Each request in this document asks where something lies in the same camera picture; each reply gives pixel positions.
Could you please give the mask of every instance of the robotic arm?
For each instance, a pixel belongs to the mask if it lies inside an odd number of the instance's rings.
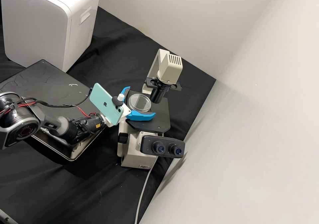
[[[1,149],[30,137],[40,129],[47,130],[50,136],[72,147],[105,126],[105,116],[99,113],[77,120],[62,116],[53,118],[35,101],[22,99],[14,92],[0,94]]]

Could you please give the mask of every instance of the white wall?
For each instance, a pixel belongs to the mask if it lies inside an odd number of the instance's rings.
[[[100,0],[99,6],[219,78],[270,0]]]
[[[319,223],[318,48],[319,0],[273,0],[141,223]]]

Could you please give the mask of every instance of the white cable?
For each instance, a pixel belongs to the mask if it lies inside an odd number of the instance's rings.
[[[149,172],[148,172],[148,174],[147,174],[147,176],[146,176],[146,180],[145,180],[145,183],[144,183],[144,186],[143,186],[141,195],[140,195],[140,199],[139,199],[139,204],[137,205],[137,210],[136,210],[136,216],[135,216],[135,222],[134,222],[134,224],[137,224],[137,219],[138,219],[138,217],[139,217],[139,211],[140,211],[140,205],[141,205],[143,193],[144,193],[144,190],[145,190],[147,181],[148,181],[148,179],[149,179],[150,173],[151,173],[151,171],[152,171],[152,169],[153,169],[153,167],[154,167],[154,165],[155,165],[155,163],[156,163],[156,161],[157,161],[157,158],[158,158],[158,157],[156,157],[156,160],[155,160],[153,166],[151,167],[151,169],[149,170]]]

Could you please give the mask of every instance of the label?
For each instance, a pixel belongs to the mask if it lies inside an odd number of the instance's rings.
[[[146,165],[140,164],[139,168],[142,168],[142,169],[150,169],[151,167],[150,167],[150,166],[146,166]]]
[[[52,129],[56,129],[57,128],[57,126],[56,125],[54,125],[54,124],[50,124],[50,123],[45,123],[45,125],[44,126],[46,126],[46,127],[48,127],[48,128],[52,128]]]

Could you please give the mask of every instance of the microscope base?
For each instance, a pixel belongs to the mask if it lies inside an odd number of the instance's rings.
[[[122,158],[121,166],[130,168],[150,169],[157,160],[157,156],[147,155],[140,151],[142,137],[157,136],[157,133],[136,131],[125,121],[119,123],[119,132],[128,133],[126,144],[118,143],[117,155]]]

